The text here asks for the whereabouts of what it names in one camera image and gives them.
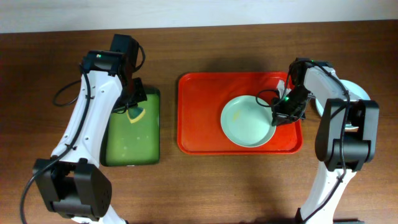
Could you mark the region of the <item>yellow and green sponge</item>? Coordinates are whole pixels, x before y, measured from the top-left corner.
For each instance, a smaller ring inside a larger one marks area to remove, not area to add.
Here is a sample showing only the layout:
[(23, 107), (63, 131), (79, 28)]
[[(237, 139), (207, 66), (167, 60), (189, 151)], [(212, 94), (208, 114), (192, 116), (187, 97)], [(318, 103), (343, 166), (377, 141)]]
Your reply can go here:
[(138, 106), (131, 107), (126, 111), (127, 118), (131, 124), (136, 123), (140, 119), (142, 119), (144, 117), (145, 113), (146, 113), (146, 110), (144, 108), (141, 108)]

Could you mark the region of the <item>pale green plate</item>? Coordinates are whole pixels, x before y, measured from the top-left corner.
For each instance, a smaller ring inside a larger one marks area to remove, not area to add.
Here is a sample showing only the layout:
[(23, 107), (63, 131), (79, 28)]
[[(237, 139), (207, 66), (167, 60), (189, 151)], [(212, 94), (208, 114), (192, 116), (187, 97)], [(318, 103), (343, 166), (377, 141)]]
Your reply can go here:
[(231, 142), (248, 148), (264, 145), (276, 132), (270, 105), (252, 95), (238, 96), (227, 102), (221, 111), (220, 124)]

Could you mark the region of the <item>pale blue top plate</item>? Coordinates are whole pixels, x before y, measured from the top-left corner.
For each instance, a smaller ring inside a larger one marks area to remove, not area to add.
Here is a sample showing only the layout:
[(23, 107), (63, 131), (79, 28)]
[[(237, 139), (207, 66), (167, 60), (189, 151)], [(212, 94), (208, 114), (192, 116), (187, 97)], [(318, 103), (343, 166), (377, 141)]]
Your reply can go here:
[[(349, 90), (350, 93), (353, 93), (356, 96), (358, 96), (359, 99), (370, 100), (370, 96), (366, 93), (366, 91), (356, 83), (353, 83), (348, 80), (341, 80), (341, 83), (344, 84), (344, 86), (346, 87), (347, 90)], [(318, 114), (320, 115), (320, 117), (322, 117), (324, 109), (321, 103), (317, 99), (315, 100), (315, 106)]]

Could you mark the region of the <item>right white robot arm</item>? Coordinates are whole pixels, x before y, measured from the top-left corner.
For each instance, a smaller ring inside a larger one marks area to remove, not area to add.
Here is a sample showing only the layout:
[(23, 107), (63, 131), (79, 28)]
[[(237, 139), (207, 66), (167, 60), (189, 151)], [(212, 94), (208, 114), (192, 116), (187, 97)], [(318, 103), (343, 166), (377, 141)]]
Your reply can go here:
[(379, 105), (354, 96), (326, 61), (296, 58), (286, 82), (294, 88), (272, 100), (273, 126), (299, 121), (311, 96), (323, 106), (315, 138), (318, 170), (295, 222), (333, 223), (346, 186), (375, 155)]

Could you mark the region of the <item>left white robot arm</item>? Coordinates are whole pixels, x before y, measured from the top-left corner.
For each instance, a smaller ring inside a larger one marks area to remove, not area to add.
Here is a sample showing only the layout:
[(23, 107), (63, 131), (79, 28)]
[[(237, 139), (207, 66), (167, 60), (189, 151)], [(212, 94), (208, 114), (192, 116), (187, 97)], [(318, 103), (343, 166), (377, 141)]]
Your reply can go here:
[(146, 101), (140, 78), (132, 74), (144, 49), (130, 35), (116, 34), (109, 50), (91, 50), (79, 71), (81, 87), (68, 126), (49, 159), (37, 159), (19, 205), (36, 184), (48, 211), (77, 223), (125, 223), (111, 206), (111, 182), (100, 171), (100, 154), (113, 113), (132, 121), (143, 117), (138, 103)]

